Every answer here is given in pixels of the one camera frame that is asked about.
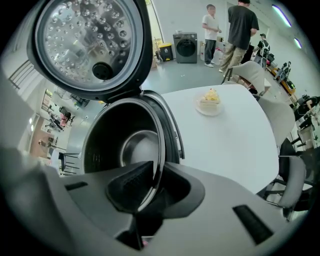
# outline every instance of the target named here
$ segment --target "door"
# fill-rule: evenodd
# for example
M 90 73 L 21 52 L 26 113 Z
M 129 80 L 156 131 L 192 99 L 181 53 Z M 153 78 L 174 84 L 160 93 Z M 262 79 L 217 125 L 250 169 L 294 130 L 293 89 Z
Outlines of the door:
M 197 46 L 194 41 L 190 39 L 181 39 L 176 45 L 176 51 L 182 57 L 192 56 L 197 49 Z

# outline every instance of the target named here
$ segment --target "inner lid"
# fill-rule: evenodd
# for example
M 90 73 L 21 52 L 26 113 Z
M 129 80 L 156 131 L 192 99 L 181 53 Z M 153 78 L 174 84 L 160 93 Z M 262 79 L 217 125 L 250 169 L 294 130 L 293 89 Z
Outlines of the inner lid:
M 76 89 L 104 91 L 133 72 L 143 33 L 132 0 L 52 0 L 38 20 L 35 44 L 56 79 Z

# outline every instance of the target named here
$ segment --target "white t-shirt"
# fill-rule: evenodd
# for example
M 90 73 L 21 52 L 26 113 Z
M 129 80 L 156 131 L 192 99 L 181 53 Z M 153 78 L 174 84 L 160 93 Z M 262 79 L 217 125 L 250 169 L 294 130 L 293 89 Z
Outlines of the white t-shirt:
M 207 24 L 208 27 L 213 28 L 213 29 L 218 29 L 218 26 L 219 26 L 218 19 L 212 17 L 210 14 L 203 16 L 202 23 Z M 204 30 L 205 30 L 204 39 L 217 40 L 218 32 L 214 32 L 209 29 L 204 29 Z

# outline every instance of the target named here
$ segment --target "cake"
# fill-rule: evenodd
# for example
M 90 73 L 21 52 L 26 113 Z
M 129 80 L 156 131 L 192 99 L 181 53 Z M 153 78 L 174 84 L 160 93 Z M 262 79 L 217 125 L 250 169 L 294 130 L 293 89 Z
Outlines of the cake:
M 217 108 L 220 103 L 219 95 L 217 94 L 216 90 L 210 89 L 200 100 L 199 106 L 202 108 Z

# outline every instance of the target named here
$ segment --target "grey floor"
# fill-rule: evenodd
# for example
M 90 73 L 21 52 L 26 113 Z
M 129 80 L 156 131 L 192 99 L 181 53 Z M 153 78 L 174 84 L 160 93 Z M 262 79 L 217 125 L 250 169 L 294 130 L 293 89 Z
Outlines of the grey floor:
M 220 85 L 222 80 L 223 74 L 219 72 L 219 66 L 207 67 L 200 59 L 197 63 L 179 64 L 172 60 L 152 68 L 142 84 L 142 89 L 166 94 L 190 88 Z
M 263 97 L 288 102 L 289 96 L 282 88 L 273 80 L 273 76 L 269 72 L 265 72 L 265 78 L 271 83 L 271 88 Z M 223 74 L 219 72 L 219 66 L 210 68 L 205 66 L 200 59 L 197 63 L 176 63 L 175 60 L 164 62 L 156 68 L 152 68 L 147 79 L 142 84 L 143 90 L 153 90 L 160 94 L 196 88 L 204 86 L 220 85 L 223 80 Z M 94 121 L 95 116 L 101 111 L 104 104 L 97 101 L 90 101 L 84 109 L 79 109 L 71 127 L 70 136 L 67 142 L 67 153 L 80 153 L 82 151 L 84 139 L 89 127 Z M 76 167 L 81 167 L 79 159 L 72 159 Z

